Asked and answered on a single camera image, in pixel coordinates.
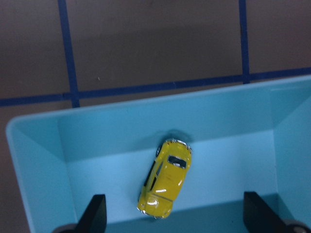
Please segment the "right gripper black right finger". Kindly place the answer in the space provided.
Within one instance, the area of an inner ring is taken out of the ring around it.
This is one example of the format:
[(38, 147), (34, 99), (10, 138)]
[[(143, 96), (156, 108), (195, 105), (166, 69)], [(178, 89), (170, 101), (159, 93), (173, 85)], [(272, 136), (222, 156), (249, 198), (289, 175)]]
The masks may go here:
[(249, 233), (284, 233), (286, 224), (256, 193), (244, 192), (243, 222)]

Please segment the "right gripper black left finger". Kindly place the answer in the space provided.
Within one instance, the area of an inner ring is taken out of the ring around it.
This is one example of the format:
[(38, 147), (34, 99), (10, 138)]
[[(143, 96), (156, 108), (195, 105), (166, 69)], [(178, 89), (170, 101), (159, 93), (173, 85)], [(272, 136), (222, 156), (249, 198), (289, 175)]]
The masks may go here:
[(76, 225), (75, 233), (104, 233), (107, 225), (105, 194), (94, 195)]

